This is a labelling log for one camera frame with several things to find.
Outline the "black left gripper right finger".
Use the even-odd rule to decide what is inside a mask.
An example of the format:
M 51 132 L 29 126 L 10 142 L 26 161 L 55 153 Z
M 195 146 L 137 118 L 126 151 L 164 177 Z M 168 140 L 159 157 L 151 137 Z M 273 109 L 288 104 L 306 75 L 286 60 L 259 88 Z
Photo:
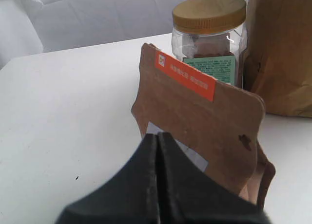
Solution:
M 199 170 L 167 133 L 157 135 L 162 224 L 264 224 L 265 213 Z

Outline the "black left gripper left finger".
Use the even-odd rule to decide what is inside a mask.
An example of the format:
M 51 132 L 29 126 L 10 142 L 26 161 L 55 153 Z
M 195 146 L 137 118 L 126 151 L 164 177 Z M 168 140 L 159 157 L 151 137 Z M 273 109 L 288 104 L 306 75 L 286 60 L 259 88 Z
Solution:
M 58 224 L 157 224 L 157 137 L 147 134 L 103 186 L 68 205 Z

